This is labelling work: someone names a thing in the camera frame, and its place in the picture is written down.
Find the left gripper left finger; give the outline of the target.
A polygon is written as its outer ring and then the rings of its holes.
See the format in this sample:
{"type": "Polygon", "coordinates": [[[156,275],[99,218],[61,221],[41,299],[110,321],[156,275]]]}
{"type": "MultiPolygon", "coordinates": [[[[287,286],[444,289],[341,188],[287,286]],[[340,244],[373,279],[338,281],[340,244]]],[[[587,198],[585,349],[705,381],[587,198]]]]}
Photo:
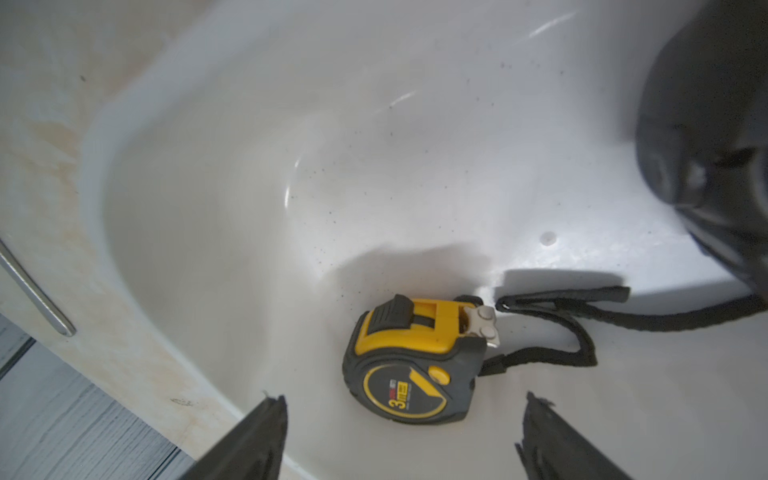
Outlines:
{"type": "Polygon", "coordinates": [[[192,465],[181,479],[278,479],[287,431],[285,397],[266,397],[192,465]]]}

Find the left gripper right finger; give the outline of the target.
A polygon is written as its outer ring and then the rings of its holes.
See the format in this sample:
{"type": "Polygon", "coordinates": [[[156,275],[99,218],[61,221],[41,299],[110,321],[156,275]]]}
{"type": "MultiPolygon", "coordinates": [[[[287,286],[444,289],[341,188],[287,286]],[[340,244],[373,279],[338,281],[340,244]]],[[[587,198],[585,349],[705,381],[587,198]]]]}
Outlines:
{"type": "Polygon", "coordinates": [[[552,402],[532,392],[526,399],[523,438],[515,449],[529,479],[631,479],[554,411],[552,402]]]}

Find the black yellow rubber tape measure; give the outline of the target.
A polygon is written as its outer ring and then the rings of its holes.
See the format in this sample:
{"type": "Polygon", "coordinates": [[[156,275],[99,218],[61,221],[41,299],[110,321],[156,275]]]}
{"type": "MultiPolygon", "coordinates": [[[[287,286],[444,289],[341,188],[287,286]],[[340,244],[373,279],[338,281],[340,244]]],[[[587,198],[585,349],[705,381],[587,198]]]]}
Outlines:
{"type": "Polygon", "coordinates": [[[595,347],[566,311],[567,302],[627,301],[627,287],[556,290],[503,297],[493,306],[474,295],[451,301],[397,294],[358,319],[342,362],[351,395],[372,413],[411,425],[463,420],[475,381],[531,363],[593,367],[595,347]],[[527,347],[488,356],[500,345],[497,313],[515,313],[555,323],[571,332],[575,352],[527,347]]]}

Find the large black tape measure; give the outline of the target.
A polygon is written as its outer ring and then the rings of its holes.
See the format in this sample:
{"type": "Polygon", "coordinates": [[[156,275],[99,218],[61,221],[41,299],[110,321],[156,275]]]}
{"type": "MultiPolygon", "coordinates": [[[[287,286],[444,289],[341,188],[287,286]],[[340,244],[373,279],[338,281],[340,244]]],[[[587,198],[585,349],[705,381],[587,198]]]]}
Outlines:
{"type": "Polygon", "coordinates": [[[641,174],[697,246],[750,289],[689,312],[640,315],[560,300],[639,331],[695,330],[767,308],[767,5],[710,1],[657,56],[636,128],[641,174]]]}

